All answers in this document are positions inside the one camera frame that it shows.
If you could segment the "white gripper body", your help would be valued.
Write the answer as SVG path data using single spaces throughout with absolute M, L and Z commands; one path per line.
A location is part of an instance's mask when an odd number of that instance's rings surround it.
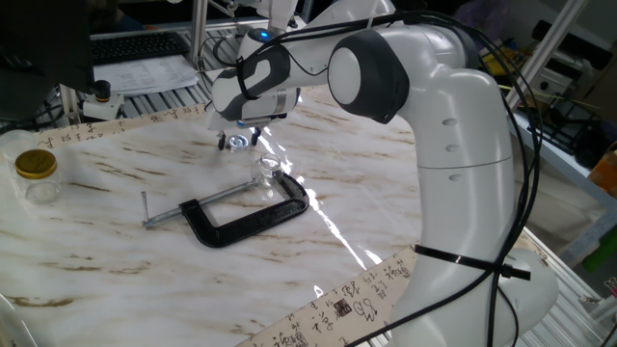
M 208 118 L 207 127 L 211 131 L 226 131 L 231 128 L 251 128 L 251 127 L 263 127 L 267 126 L 272 122 L 270 117 L 259 117 L 252 119 L 242 119 L 242 120 L 226 120 L 223 116 L 218 113 L 213 106 L 209 106 L 206 108 L 206 115 Z

